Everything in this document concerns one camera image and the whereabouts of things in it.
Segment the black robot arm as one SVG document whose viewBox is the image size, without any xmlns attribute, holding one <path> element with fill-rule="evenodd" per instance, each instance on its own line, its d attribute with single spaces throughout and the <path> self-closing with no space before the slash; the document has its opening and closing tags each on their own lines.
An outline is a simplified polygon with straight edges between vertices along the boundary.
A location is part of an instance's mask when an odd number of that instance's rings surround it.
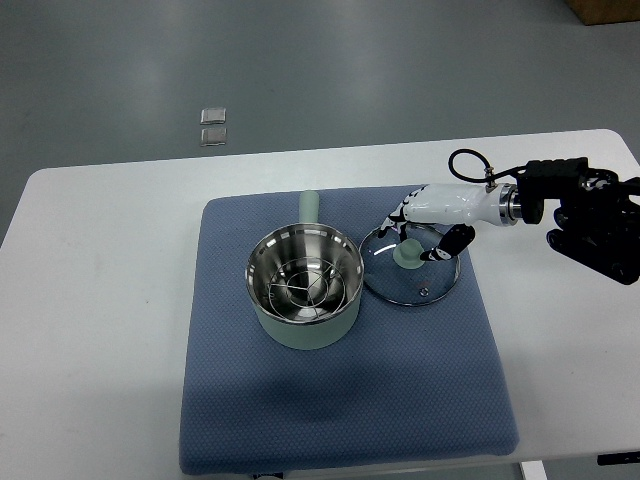
<svg viewBox="0 0 640 480">
<path fill-rule="evenodd" d="M 533 160 L 516 176 L 522 220 L 538 224 L 544 202 L 560 206 L 546 235 L 556 252 L 623 285 L 639 280 L 639 178 L 622 181 L 585 157 Z"/>
</svg>

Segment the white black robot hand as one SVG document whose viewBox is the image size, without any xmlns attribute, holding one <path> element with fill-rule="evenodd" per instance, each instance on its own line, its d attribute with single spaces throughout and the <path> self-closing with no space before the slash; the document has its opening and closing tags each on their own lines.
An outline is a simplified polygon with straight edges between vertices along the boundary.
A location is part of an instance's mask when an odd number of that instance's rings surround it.
<svg viewBox="0 0 640 480">
<path fill-rule="evenodd" d="M 390 213 L 378 230 L 399 234 L 393 259 L 404 269 L 416 269 L 426 262 L 445 261 L 458 256 L 475 238 L 473 224 L 483 221 L 496 226 L 511 226 L 523 218 L 517 187 L 462 184 L 428 184 L 411 193 Z M 418 225 L 447 225 L 436 246 L 424 250 L 419 241 L 407 234 Z"/>
</svg>

